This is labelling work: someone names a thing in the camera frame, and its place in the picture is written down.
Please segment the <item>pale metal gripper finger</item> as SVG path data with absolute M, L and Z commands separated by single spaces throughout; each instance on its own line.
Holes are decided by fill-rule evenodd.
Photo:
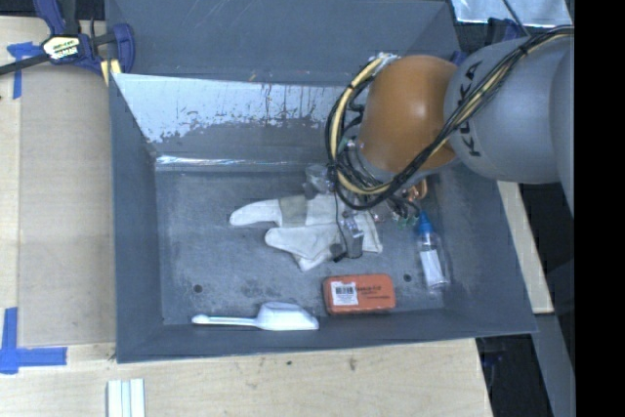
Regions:
M 305 168 L 306 180 L 303 183 L 304 197 L 312 200 L 319 195 L 335 196 L 334 182 L 331 180 L 329 167 L 325 164 L 309 164 Z
M 363 254 L 364 232 L 358 226 L 355 218 L 342 219 L 338 223 L 340 234 L 339 242 L 330 246 L 333 262 L 343 259 L 358 259 Z

